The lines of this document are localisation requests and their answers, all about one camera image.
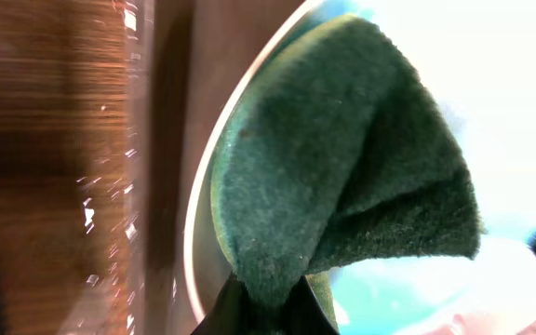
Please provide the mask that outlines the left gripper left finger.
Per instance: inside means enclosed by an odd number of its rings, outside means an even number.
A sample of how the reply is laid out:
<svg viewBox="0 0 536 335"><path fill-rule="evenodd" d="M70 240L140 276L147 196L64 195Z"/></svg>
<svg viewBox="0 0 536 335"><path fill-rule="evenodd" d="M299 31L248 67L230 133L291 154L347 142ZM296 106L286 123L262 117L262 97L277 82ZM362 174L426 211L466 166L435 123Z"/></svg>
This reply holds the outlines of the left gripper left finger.
<svg viewBox="0 0 536 335"><path fill-rule="evenodd" d="M230 274L212 310L191 335L247 335L253 330L253 307L245 285Z"/></svg>

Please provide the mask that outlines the white plate blue smear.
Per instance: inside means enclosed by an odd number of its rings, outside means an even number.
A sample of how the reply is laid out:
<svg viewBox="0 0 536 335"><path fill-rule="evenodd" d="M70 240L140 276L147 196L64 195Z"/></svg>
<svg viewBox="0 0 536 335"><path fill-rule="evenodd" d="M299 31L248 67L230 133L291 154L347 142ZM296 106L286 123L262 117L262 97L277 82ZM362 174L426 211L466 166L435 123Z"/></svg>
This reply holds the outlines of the white plate blue smear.
<svg viewBox="0 0 536 335"><path fill-rule="evenodd" d="M217 143L285 47L341 15L375 24L417 71L461 148L480 223L471 258L365 259L307 275L339 334L536 334L536 1L305 1L224 105L195 174L183 266L198 326L233 273L210 205Z"/></svg>

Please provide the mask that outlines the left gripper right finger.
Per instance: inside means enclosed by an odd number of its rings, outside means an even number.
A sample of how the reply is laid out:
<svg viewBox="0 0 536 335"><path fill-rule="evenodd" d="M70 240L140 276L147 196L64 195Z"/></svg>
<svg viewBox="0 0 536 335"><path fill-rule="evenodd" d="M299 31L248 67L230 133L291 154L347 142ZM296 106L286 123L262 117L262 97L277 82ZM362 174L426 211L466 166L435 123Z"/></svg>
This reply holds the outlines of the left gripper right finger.
<svg viewBox="0 0 536 335"><path fill-rule="evenodd" d="M281 310L279 327L285 335L339 335L304 276L288 295Z"/></svg>

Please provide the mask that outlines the green scouring sponge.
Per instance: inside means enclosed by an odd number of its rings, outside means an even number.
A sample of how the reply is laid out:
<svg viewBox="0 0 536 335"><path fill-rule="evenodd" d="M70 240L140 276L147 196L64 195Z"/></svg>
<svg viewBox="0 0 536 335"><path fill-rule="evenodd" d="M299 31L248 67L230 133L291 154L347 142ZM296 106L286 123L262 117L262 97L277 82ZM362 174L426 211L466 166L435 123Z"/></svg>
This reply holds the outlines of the green scouring sponge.
<svg viewBox="0 0 536 335"><path fill-rule="evenodd" d="M210 205L244 296L230 334L316 334L293 301L307 275L479 246L470 172L436 103L393 42L349 14L247 87L215 149Z"/></svg>

